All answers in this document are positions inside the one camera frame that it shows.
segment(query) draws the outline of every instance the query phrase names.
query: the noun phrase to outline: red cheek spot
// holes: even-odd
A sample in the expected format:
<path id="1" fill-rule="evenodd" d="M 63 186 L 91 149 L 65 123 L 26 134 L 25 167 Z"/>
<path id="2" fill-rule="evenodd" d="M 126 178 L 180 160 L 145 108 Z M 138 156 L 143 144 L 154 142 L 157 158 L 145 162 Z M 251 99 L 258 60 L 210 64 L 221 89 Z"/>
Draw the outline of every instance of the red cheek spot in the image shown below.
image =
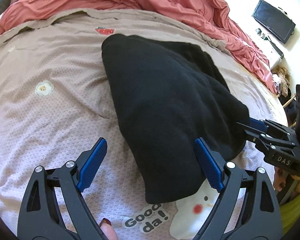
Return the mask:
<path id="1" fill-rule="evenodd" d="M 199 215 L 202 213 L 202 210 L 203 210 L 203 206 L 201 204 L 197 204 L 193 207 L 192 213 L 195 215 Z"/>

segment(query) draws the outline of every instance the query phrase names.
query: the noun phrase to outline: crumpled blanket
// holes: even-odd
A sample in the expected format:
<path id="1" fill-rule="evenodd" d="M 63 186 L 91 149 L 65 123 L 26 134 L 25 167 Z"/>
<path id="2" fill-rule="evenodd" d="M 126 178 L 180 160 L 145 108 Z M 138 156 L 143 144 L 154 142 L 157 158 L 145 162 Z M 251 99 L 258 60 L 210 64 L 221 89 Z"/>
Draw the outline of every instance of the crumpled blanket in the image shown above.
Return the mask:
<path id="1" fill-rule="evenodd" d="M 44 20 L 72 8 L 142 9 L 181 21 L 213 39 L 224 40 L 232 56 L 261 80 L 272 93 L 276 87 L 269 61 L 254 42 L 232 21 L 224 0 L 19 0 L 0 20 L 0 35 L 21 23 Z"/>

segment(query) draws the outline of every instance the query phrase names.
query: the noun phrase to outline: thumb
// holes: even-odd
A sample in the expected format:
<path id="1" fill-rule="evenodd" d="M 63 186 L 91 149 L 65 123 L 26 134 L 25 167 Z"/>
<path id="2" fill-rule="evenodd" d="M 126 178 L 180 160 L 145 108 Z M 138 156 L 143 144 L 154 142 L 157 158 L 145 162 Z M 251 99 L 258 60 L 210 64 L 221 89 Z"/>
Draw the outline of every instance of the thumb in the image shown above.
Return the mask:
<path id="1" fill-rule="evenodd" d="M 100 223 L 100 228 L 109 240 L 118 240 L 117 234 L 114 231 L 113 227 L 111 226 L 111 222 L 108 219 L 103 218 L 103 220 Z"/>

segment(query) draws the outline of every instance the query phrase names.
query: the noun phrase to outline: black cloth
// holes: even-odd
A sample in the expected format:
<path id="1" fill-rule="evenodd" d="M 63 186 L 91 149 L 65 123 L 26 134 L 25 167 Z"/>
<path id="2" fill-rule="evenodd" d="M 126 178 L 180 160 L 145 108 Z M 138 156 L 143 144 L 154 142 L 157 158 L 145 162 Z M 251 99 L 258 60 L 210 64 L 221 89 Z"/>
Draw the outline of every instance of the black cloth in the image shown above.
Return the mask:
<path id="1" fill-rule="evenodd" d="M 205 180 L 193 150 L 198 137 L 227 161 L 243 149 L 235 124 L 249 124 L 248 109 L 199 46 L 116 34 L 103 42 L 102 59 L 148 203 L 197 192 Z"/>

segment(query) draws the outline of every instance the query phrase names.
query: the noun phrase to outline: television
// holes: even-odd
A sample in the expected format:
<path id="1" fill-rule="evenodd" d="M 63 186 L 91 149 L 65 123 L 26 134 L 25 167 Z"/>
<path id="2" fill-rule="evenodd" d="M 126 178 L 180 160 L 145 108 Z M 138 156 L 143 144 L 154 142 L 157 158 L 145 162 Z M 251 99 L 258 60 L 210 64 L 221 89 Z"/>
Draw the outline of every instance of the television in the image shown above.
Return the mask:
<path id="1" fill-rule="evenodd" d="M 259 1 L 252 17 L 284 44 L 296 26 L 283 12 L 263 0 Z"/>

